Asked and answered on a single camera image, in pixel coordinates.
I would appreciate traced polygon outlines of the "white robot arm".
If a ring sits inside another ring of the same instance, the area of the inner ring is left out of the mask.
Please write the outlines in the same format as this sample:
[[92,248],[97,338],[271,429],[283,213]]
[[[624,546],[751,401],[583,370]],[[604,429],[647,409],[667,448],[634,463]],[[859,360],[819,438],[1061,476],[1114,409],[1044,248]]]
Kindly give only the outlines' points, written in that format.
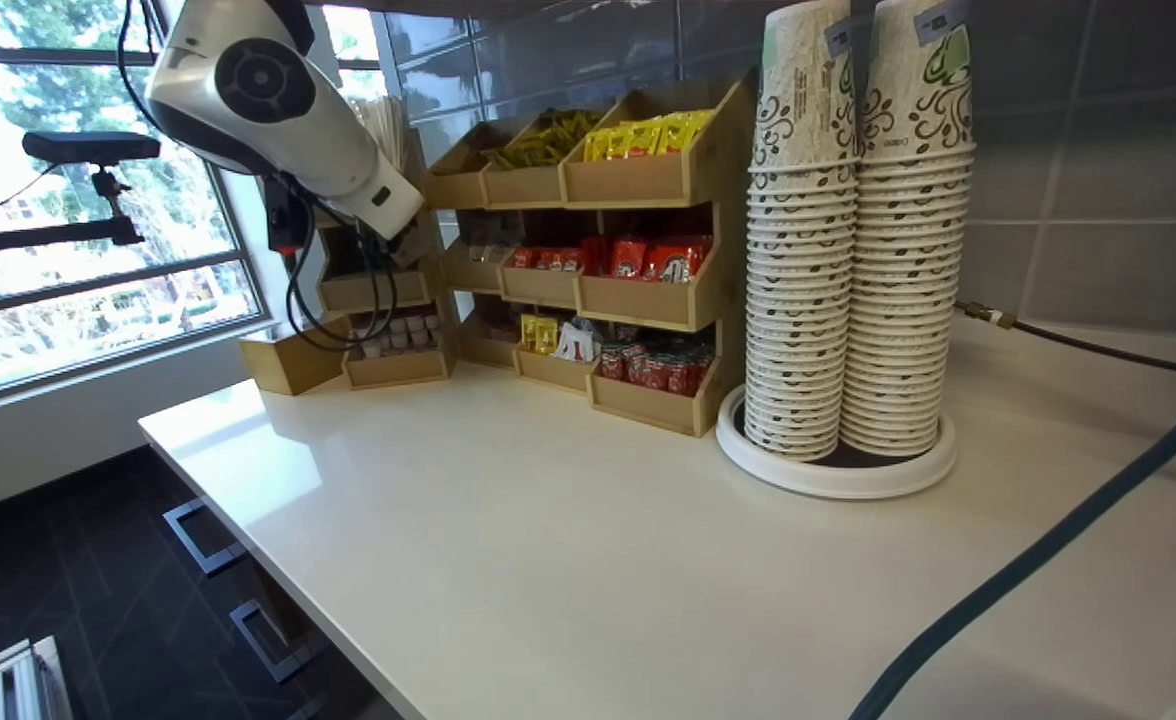
[[313,44],[305,0],[183,0],[149,78],[149,112],[211,163],[289,176],[397,242],[423,196],[320,71]]

